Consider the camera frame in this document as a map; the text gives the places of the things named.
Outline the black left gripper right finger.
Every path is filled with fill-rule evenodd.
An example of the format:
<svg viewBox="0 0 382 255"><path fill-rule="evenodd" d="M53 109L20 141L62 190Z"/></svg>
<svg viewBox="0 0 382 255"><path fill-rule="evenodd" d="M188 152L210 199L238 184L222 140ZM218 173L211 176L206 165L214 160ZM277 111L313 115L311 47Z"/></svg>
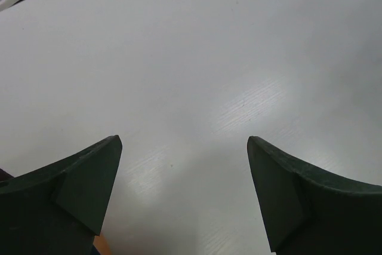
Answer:
<svg viewBox="0 0 382 255"><path fill-rule="evenodd" d="M326 171L257 136L247 152L272 253L381 253L379 185Z"/></svg>

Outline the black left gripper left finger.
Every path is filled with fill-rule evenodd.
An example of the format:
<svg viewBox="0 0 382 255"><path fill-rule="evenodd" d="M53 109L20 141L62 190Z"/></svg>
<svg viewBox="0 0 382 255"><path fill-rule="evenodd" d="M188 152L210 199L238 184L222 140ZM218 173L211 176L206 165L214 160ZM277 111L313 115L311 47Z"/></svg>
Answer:
<svg viewBox="0 0 382 255"><path fill-rule="evenodd" d="M21 176L1 171L1 254L91 254L122 142L109 136Z"/></svg>

